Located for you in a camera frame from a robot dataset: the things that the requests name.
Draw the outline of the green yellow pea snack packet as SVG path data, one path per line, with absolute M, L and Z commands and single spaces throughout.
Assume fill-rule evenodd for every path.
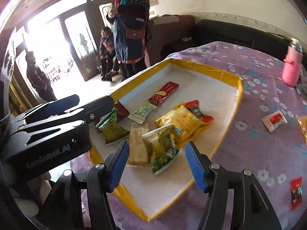
M 173 124 L 168 124 L 142 135 L 155 176 L 167 169 L 182 152 L 176 147 L 174 140 L 178 136 L 177 130 Z

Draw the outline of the white red small packet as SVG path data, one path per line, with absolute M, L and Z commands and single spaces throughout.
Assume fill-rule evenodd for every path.
M 280 125 L 287 124 L 288 121 L 286 117 L 283 115 L 281 110 L 277 110 L 261 119 L 266 129 L 272 133 L 274 132 Z

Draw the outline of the red dark candy packet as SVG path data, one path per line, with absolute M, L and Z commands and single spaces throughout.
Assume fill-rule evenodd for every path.
M 290 182 L 291 211 L 297 209 L 303 202 L 301 185 L 302 177 L 298 177 Z

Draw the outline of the red chocolate snack packet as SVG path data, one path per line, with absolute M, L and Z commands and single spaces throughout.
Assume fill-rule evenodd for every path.
M 210 124 L 211 122 L 214 121 L 214 118 L 212 116 L 203 114 L 203 112 L 199 108 L 198 100 L 192 100 L 192 101 L 186 102 L 184 103 L 184 106 L 202 122 L 206 124 Z

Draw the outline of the standing person at doorway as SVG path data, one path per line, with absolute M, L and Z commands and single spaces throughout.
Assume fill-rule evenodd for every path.
M 34 52 L 27 52 L 25 59 L 27 63 L 26 76 L 32 87 L 43 100 L 47 102 L 56 101 L 57 98 L 51 87 L 50 78 L 36 65 Z

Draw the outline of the beige wafer packet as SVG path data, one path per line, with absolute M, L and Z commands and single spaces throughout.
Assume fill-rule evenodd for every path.
M 145 166 L 149 163 L 148 151 L 143 141 L 143 135 L 149 132 L 149 123 L 133 123 L 129 136 L 129 165 Z

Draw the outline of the pale green small packet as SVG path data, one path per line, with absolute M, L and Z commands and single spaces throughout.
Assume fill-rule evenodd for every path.
M 143 124 L 146 120 L 146 117 L 156 108 L 157 106 L 151 103 L 145 103 L 140 108 L 138 108 L 136 111 L 134 111 L 132 114 L 130 114 L 128 118 L 139 124 Z

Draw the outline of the seated person by door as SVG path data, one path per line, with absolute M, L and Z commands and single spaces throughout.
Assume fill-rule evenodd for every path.
M 109 27 L 104 27 L 101 30 L 99 59 L 101 63 L 101 80 L 112 81 L 112 78 L 119 74 L 119 64 L 116 60 L 113 33 Z

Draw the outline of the long red chip packet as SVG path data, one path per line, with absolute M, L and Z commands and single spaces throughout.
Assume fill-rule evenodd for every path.
M 160 106 L 179 86 L 178 83 L 172 81 L 167 82 L 148 99 L 148 102 L 152 105 Z

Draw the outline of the yellow snack bag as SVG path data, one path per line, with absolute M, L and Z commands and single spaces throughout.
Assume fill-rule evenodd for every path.
M 155 120 L 154 123 L 158 127 L 169 124 L 172 124 L 175 127 L 173 140 L 175 146 L 179 149 L 184 147 L 187 142 L 194 141 L 202 132 L 210 128 L 209 124 L 199 120 L 183 105 L 167 112 Z

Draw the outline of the purple floral tablecloth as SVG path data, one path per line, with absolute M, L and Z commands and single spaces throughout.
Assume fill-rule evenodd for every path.
M 178 83 L 147 121 L 198 100 L 214 118 L 194 140 L 199 152 L 226 170 L 252 171 L 282 229 L 292 229 L 306 220 L 306 202 L 291 211 L 290 192 L 292 180 L 306 180 L 306 142 L 297 121 L 306 115 L 306 100 L 281 79 L 283 67 L 282 60 L 260 51 L 213 42 L 172 54 L 118 84 L 111 97 L 134 112 L 167 82 Z M 261 119 L 277 110 L 288 123 L 270 133 Z M 120 229 L 197 229 L 207 195 L 180 153 L 157 176 L 148 167 L 126 166 L 108 201 Z

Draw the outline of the woman in dark coat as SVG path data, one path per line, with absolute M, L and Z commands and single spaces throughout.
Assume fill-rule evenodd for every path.
M 123 80 L 145 70 L 146 44 L 151 39 L 149 0 L 115 0 L 107 20 L 113 25 L 113 42 Z

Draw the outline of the large beige cracker packet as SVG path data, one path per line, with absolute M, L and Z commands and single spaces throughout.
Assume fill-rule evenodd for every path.
M 297 121 L 304 136 L 304 140 L 307 143 L 307 116 L 297 117 Z

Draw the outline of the pink knit-sleeved bottle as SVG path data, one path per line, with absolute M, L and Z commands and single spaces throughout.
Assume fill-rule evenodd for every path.
M 281 75 L 282 80 L 290 87 L 295 87 L 298 83 L 302 70 L 302 60 L 303 47 L 298 39 L 291 38 Z

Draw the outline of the black sofa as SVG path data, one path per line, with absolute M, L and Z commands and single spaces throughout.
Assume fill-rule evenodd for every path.
M 163 46 L 161 57 L 165 59 L 172 53 L 219 41 L 248 47 L 283 60 L 290 46 L 290 40 L 281 39 L 271 33 L 247 26 L 206 19 L 194 25 L 187 38 L 189 39 L 187 42 L 180 39 Z

